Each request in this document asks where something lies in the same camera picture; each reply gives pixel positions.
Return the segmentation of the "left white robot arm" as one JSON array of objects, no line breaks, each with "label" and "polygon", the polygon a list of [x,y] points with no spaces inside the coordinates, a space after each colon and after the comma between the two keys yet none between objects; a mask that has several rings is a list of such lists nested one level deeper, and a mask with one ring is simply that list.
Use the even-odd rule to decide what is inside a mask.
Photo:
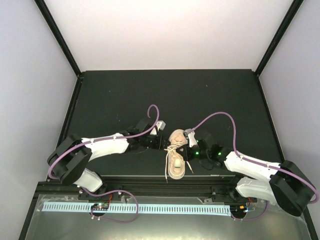
[{"label": "left white robot arm", "polygon": [[77,185],[85,188],[97,200],[108,192],[100,175],[87,168],[95,159],[113,154],[138,152],[140,149],[164,149],[165,138],[160,134],[166,123],[144,118],[134,127],[110,136],[81,138],[69,135],[49,156],[48,176],[59,180],[63,185]]}]

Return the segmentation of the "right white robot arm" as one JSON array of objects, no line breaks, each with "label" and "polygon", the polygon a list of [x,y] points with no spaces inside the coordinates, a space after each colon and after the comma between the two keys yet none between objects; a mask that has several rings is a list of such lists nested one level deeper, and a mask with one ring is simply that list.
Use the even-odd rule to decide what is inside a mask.
[{"label": "right white robot arm", "polygon": [[175,152],[186,162],[205,160],[209,170],[225,169],[239,176],[228,187],[228,198],[234,202],[242,198],[256,198],[278,205],[286,213],[299,217],[308,204],[319,198],[315,186],[291,161],[267,162],[215,142],[207,131],[180,130],[183,137]]}]

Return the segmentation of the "white shoelace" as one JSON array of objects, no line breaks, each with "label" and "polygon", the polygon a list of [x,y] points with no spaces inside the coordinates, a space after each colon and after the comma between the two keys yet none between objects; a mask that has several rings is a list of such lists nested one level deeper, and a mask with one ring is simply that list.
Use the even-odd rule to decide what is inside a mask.
[{"label": "white shoelace", "polygon": [[171,150],[165,150],[165,180],[168,183],[168,176],[173,180],[179,180],[184,177],[186,172],[186,164],[194,173],[190,163],[188,161],[184,161],[184,159],[176,152],[176,148],[181,145],[171,144]]}]

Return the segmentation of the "beige knit sneaker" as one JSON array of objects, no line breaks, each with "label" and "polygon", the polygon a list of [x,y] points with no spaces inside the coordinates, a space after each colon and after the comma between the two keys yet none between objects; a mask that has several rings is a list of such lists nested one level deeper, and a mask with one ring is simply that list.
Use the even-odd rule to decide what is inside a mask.
[{"label": "beige knit sneaker", "polygon": [[184,130],[177,129],[169,137],[170,145],[167,147],[168,151],[168,174],[174,180],[179,180],[185,175],[185,161],[183,157],[176,151],[183,145],[188,143],[184,136]]}]

